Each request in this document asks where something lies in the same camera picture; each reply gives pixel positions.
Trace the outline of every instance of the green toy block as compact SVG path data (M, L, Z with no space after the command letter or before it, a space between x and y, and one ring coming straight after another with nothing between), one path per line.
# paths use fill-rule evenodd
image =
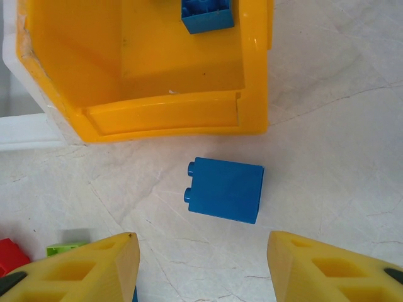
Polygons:
M53 256L56 254L68 252L69 250L72 250L76 247L80 247L84 244L87 244L87 242L73 242L73 243L58 243L58 244L53 244L49 245L46 248L46 256Z

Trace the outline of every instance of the blue lego brick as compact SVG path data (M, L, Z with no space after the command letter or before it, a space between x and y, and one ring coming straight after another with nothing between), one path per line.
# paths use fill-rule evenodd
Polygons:
M137 299L137 287L134 288L134 295L133 295L133 301L132 302L139 302Z
M191 34L234 27L231 0L182 0L182 21Z
M191 188L184 192L189 211L256 223L264 167L197 157L190 162Z

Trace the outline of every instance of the yellow toy bin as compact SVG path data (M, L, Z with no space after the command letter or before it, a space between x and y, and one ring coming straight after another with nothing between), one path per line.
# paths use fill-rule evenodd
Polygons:
M18 0L17 56L85 142L268 127L273 0L190 35L181 0Z

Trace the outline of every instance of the red toy block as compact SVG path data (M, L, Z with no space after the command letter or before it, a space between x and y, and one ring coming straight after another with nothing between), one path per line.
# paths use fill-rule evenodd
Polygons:
M30 262L18 245L9 238L0 240L0 277Z

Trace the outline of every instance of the white table surface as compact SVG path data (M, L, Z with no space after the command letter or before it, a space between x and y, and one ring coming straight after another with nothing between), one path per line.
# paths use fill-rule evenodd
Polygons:
M272 230L403 266L403 2L278 1L269 70L265 135L1 153L0 236L137 232L140 302L275 301ZM188 212L197 156L266 167L257 224Z

